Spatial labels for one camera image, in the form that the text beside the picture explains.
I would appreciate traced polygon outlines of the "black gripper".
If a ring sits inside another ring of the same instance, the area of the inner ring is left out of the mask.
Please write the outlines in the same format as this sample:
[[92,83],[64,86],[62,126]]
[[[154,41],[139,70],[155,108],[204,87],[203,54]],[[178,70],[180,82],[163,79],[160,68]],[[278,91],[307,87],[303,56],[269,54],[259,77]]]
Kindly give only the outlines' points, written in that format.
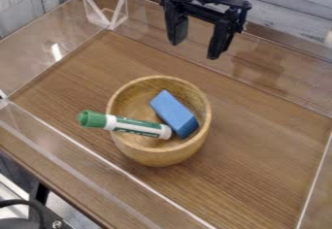
[[234,32],[243,30],[251,4],[246,0],[160,0],[167,38],[176,46],[187,37],[187,16],[215,23],[207,58],[215,60],[228,49]]

